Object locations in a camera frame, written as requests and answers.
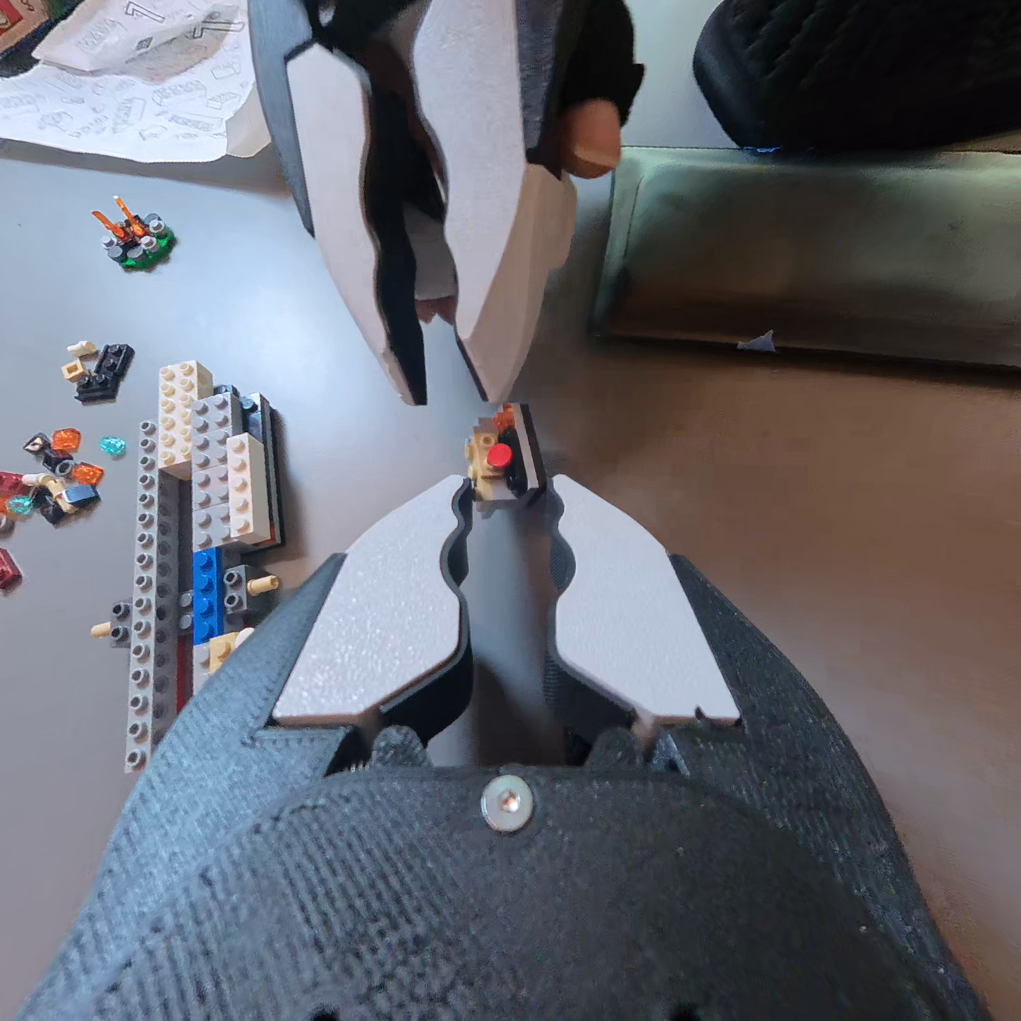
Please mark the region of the person's right hand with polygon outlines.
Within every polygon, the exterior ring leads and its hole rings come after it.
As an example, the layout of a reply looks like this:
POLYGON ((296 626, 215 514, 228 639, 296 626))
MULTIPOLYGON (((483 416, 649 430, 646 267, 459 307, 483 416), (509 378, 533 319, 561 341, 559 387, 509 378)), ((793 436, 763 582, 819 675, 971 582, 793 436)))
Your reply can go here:
POLYGON ((614 171, 621 158, 621 121, 617 105, 605 98, 587 99, 560 117, 560 162, 574 177, 595 180, 614 171))

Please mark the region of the long grey lego build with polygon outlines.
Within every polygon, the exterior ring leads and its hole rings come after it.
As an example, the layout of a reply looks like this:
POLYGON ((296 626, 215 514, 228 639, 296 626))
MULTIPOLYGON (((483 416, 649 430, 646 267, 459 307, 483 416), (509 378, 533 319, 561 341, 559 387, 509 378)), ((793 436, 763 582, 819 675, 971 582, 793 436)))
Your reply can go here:
POLYGON ((149 764, 172 723, 274 603, 256 555, 282 546, 278 417, 258 392, 166 364, 139 426, 129 597, 91 635, 128 662, 123 772, 149 764))

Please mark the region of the green round lego campfire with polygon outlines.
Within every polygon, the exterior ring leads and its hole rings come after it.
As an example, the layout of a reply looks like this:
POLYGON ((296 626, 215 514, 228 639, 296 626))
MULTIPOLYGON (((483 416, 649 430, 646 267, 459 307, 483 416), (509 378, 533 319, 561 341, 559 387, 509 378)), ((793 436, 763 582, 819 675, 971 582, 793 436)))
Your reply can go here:
POLYGON ((139 215, 120 197, 113 200, 121 211, 120 218, 92 211, 105 231, 101 246, 110 261, 127 273, 149 272, 165 262, 178 241, 166 220, 157 212, 139 215))

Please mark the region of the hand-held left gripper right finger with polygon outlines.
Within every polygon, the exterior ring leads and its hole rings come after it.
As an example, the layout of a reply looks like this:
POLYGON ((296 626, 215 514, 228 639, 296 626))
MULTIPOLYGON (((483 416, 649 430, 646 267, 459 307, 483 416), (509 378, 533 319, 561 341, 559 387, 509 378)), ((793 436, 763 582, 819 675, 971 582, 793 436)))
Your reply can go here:
POLYGON ((547 490, 550 573, 544 698, 569 765, 607 731, 654 756, 660 737, 742 741, 742 717, 668 550, 645 527, 558 474, 547 490))

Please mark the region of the colourful lego set box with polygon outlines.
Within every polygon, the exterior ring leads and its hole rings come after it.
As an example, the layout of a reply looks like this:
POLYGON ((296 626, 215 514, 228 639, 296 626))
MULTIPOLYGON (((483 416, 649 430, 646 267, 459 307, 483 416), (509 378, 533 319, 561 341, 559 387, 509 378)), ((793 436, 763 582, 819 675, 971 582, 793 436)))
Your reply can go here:
POLYGON ((28 72, 47 33, 67 19, 81 1, 1 1, 1 78, 28 72))

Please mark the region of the small grey lego assembly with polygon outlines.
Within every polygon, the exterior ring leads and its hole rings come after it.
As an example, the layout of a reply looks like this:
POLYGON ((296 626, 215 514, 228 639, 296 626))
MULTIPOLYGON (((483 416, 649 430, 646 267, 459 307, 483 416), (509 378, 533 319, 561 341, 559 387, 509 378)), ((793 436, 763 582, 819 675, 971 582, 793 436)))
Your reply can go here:
POLYGON ((546 487, 546 473, 532 415, 527 403, 504 402, 492 416, 478 419, 465 444, 466 476, 476 509, 490 517, 499 509, 532 504, 546 487), (501 474, 485 464, 487 449, 504 442, 514 461, 501 474))

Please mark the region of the printed white paper bag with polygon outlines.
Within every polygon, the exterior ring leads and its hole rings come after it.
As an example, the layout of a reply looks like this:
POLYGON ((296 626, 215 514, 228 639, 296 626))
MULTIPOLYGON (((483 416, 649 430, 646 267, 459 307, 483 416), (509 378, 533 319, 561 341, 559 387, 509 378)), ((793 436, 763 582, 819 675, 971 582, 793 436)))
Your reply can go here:
POLYGON ((140 163, 270 143, 245 1, 60 2, 2 58, 2 141, 140 163))

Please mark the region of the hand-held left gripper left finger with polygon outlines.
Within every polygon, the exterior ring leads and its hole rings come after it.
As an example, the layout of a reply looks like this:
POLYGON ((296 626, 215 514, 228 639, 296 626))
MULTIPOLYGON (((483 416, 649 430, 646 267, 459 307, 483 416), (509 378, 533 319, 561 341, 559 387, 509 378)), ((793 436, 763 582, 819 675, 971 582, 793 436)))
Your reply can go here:
POLYGON ((355 540, 314 602, 302 606, 300 591, 280 610, 272 637, 291 661, 272 708, 276 744, 336 750, 344 736, 369 745, 402 726, 427 746, 461 714, 471 502, 466 478, 444 478, 355 540))

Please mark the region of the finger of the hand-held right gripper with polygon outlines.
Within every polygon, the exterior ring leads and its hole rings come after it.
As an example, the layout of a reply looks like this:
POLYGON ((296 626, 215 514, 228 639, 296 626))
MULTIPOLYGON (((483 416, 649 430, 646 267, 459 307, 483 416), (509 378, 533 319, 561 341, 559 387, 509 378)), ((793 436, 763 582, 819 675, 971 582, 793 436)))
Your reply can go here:
POLYGON ((321 44, 287 64, 313 235, 325 268, 384 375, 407 404, 424 404, 401 367, 376 287, 378 243, 364 207, 371 142, 369 90, 355 66, 321 44))
POLYGON ((570 180, 527 157, 516 2, 431 2, 411 49, 415 100, 445 175, 439 227, 416 214, 415 306, 453 317, 488 401, 514 388, 549 273, 575 223, 570 180))

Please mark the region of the pile of lego pieces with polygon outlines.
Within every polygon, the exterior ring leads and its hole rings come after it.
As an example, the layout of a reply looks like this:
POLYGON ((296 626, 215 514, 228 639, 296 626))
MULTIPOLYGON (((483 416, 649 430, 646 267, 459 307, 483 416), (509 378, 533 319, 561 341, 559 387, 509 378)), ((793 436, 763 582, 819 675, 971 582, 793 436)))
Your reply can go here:
MULTIPOLYGON (((72 398, 83 406, 114 401, 133 364, 134 348, 113 343, 99 349, 81 342, 68 351, 72 360, 61 366, 61 375, 72 384, 72 398)), ((95 503, 105 470, 79 459, 81 443, 81 432, 75 427, 38 432, 26 441, 25 452, 40 461, 43 471, 36 475, 2 472, 2 534, 33 515, 57 526, 95 503)))

